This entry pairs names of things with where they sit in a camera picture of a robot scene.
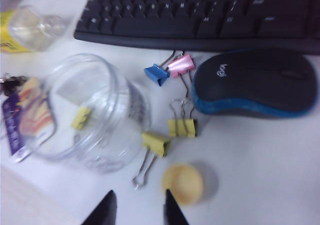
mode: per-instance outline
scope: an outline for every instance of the keychain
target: keychain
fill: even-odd
[[[6,76],[4,78],[0,78],[1,92],[3,91],[4,95],[9,97],[11,94],[16,92],[19,87],[21,87],[26,81],[27,78],[25,76],[9,76],[9,74],[6,73]]]

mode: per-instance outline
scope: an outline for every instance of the blue binder clip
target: blue binder clip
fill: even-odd
[[[167,62],[169,62],[175,54],[176,50],[173,50],[173,53],[159,66],[157,64],[153,64],[153,66],[144,69],[144,72],[147,75],[147,77],[155,83],[157,83],[160,87],[165,83],[167,78],[170,77],[170,73],[167,72],[168,68],[163,70],[161,67],[164,66]]]

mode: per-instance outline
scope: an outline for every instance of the yellow label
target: yellow label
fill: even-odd
[[[30,50],[14,40],[9,33],[10,20],[14,12],[14,10],[1,12],[1,51],[7,53],[30,52]]]

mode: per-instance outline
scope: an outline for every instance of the desk surface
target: desk surface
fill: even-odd
[[[99,55],[142,88],[151,105],[152,129],[166,134],[166,121],[172,117],[169,101],[182,97],[184,87],[176,79],[158,87],[145,78],[143,68],[163,61],[171,52],[75,40],[73,31],[85,3],[86,0],[23,0],[22,5],[33,5],[43,14],[61,16],[68,23],[67,30],[46,52],[2,54],[1,73],[44,78],[56,63],[71,55]],[[214,53],[191,54],[199,65]],[[320,57],[307,58],[320,77]],[[35,156],[15,164],[9,156],[3,122],[1,164],[80,221],[113,189],[117,196],[118,225],[162,225],[165,201],[162,174],[170,164],[184,162],[200,169],[206,186],[201,202],[182,208],[191,225],[319,223],[319,102],[308,115],[294,119],[196,116],[200,136],[175,139],[168,156],[156,161],[147,186],[140,190],[134,190],[131,178],[143,160],[143,150],[124,169],[106,175],[49,163]]]

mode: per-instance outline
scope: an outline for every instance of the yellow binder clip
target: yellow binder clip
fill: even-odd
[[[73,119],[71,127],[77,130],[82,129],[90,113],[91,113],[91,110],[89,108],[85,106],[80,107],[78,110],[78,113]]]
[[[181,103],[181,119],[178,119],[173,103]],[[188,118],[185,118],[185,105],[191,104],[190,101],[182,101],[179,99],[173,99],[170,103],[170,108],[173,111],[174,119],[168,120],[169,137],[188,137],[195,138],[197,136],[195,120],[191,118],[191,113],[194,110],[192,105]]]
[[[148,176],[148,172],[151,169],[152,165],[155,163],[156,159],[158,157],[165,157],[167,155],[168,152],[168,148],[170,145],[170,138],[166,137],[166,136],[162,136],[156,132],[153,131],[145,131],[144,133],[142,133],[142,138],[143,138],[143,146],[146,148],[146,153],[142,162],[142,165],[139,169],[139,171],[137,172],[137,174],[132,178],[132,183],[135,186],[135,189],[138,189],[140,187],[143,187],[144,185],[146,185],[147,183],[147,176]],[[138,182],[138,176],[140,175],[140,173],[142,172],[142,170],[145,167],[147,158],[149,156],[150,151],[152,151],[154,153],[154,156],[152,158],[152,161],[150,162],[148,168],[145,170],[144,174],[143,174],[143,180],[142,182]]]

